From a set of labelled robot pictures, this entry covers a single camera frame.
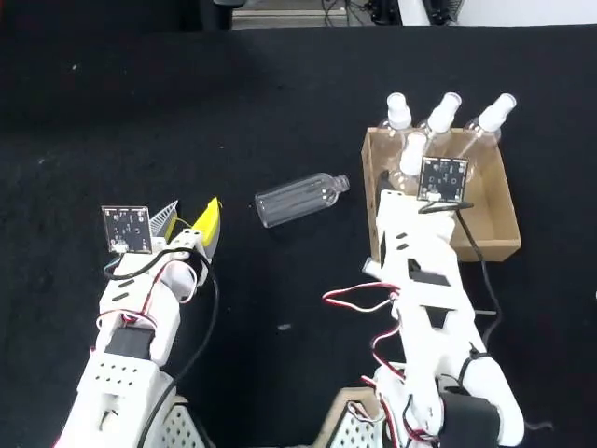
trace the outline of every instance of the white bottle cap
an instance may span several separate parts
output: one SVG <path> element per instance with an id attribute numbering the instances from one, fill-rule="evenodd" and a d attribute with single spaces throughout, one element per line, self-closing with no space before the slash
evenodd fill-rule
<path id="1" fill-rule="evenodd" d="M 502 93 L 495 103 L 479 115 L 479 126 L 487 133 L 494 133 L 502 127 L 507 114 L 516 107 L 516 98 L 509 93 Z"/>
<path id="2" fill-rule="evenodd" d="M 429 129 L 434 133 L 445 133 L 451 127 L 454 121 L 454 115 L 462 103 L 462 98 L 453 91 L 446 93 L 441 99 L 441 103 L 433 109 L 427 119 Z"/>
<path id="3" fill-rule="evenodd" d="M 421 172 L 421 161 L 426 146 L 427 137 L 424 133 L 409 133 L 407 144 L 400 158 L 400 171 L 402 173 L 405 175 L 418 175 Z"/>
<path id="4" fill-rule="evenodd" d="M 402 93 L 392 93 L 388 96 L 388 122 L 390 126 L 397 130 L 403 130 L 410 127 L 412 117 L 407 105 L 407 99 Z"/>

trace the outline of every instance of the plastic bottle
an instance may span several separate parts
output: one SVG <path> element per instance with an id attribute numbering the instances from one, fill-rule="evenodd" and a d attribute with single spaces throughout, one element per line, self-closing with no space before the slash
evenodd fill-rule
<path id="1" fill-rule="evenodd" d="M 516 107 L 516 98 L 509 93 L 502 93 L 495 103 L 466 124 L 465 128 L 474 133 L 465 146 L 457 152 L 456 158 L 469 160 L 468 180 L 487 160 L 489 151 L 497 146 L 502 137 L 501 127 L 514 107 Z"/>
<path id="2" fill-rule="evenodd" d="M 407 99 L 402 93 L 395 92 L 388 96 L 387 104 L 388 116 L 378 128 L 389 131 L 388 136 L 392 139 L 399 139 L 398 143 L 402 146 L 404 132 L 410 129 L 412 123 Z"/>
<path id="3" fill-rule="evenodd" d="M 453 91 L 446 93 L 429 118 L 419 124 L 419 128 L 427 135 L 425 154 L 443 156 L 448 150 L 451 141 L 451 124 L 462 101 L 458 93 Z"/>
<path id="4" fill-rule="evenodd" d="M 407 142 L 402 151 L 400 162 L 390 173 L 390 182 L 394 188 L 402 193 L 415 196 L 419 190 L 419 174 L 427 137 L 424 133 L 414 131 L 407 135 Z"/>
<path id="5" fill-rule="evenodd" d="M 258 193 L 255 204 L 263 227 L 270 228 L 331 207 L 348 189 L 345 175 L 319 173 Z"/>

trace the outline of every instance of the black circuit board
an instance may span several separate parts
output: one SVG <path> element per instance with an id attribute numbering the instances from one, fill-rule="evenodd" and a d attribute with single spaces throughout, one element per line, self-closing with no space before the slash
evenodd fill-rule
<path id="1" fill-rule="evenodd" d="M 461 203 L 465 199 L 468 161 L 423 157 L 419 177 L 419 201 Z"/>
<path id="2" fill-rule="evenodd" d="M 147 207 L 103 206 L 102 212 L 110 252 L 151 253 Z"/>

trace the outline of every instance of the black table surface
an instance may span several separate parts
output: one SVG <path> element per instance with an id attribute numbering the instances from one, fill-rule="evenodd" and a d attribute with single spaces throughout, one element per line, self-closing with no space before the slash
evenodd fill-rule
<path id="1" fill-rule="evenodd" d="M 502 149 L 522 249 L 490 265 L 505 314 L 491 351 L 525 417 L 556 427 L 523 446 L 593 445 L 596 39 L 577 27 L 0 43 L 2 446 L 51 445 L 75 397 L 109 260 L 100 204 L 179 199 L 192 220 L 215 195 L 221 314 L 180 392 L 219 446 L 313 441 L 339 389 L 372 374 L 368 342 L 392 324 L 321 303 L 365 279 L 359 153 L 391 91 L 415 120 L 460 92 L 456 124 L 502 91 L 519 99 Z M 264 230 L 255 192 L 315 172 L 352 188 Z M 489 306 L 479 266 L 462 273 L 474 305 Z M 167 371 L 201 340 L 210 299 L 183 310 Z"/>

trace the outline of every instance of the white robotic arm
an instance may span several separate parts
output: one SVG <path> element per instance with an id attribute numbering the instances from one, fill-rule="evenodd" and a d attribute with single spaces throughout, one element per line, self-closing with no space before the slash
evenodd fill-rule
<path id="1" fill-rule="evenodd" d="M 181 306 L 211 269 L 206 252 L 213 255 L 218 228 L 215 200 L 169 244 L 152 236 L 152 253 L 118 259 L 100 299 L 96 344 L 56 448 L 205 446 L 179 405 L 186 401 L 176 396 L 173 378 L 160 367 L 170 356 Z"/>
<path id="2" fill-rule="evenodd" d="M 395 419 L 399 438 L 395 445 L 415 448 L 417 443 L 433 446 L 441 441 L 442 446 L 451 446 L 470 418 L 470 426 L 485 430 L 487 425 L 487 431 L 495 431 L 493 446 L 516 446 L 524 434 L 521 409 L 475 327 L 475 311 L 450 247 L 455 225 L 451 212 L 422 215 L 421 205 L 395 191 L 381 192 L 376 225 L 382 259 L 364 268 L 380 281 L 400 287 L 392 316 L 400 326 L 405 379 L 385 366 L 374 378 L 378 396 Z M 469 396 L 463 399 L 439 390 L 444 378 L 452 378 Z M 410 441 L 415 427 L 425 434 L 424 442 Z M 468 446 L 464 440 L 470 434 L 461 436 L 463 441 L 455 444 Z"/>

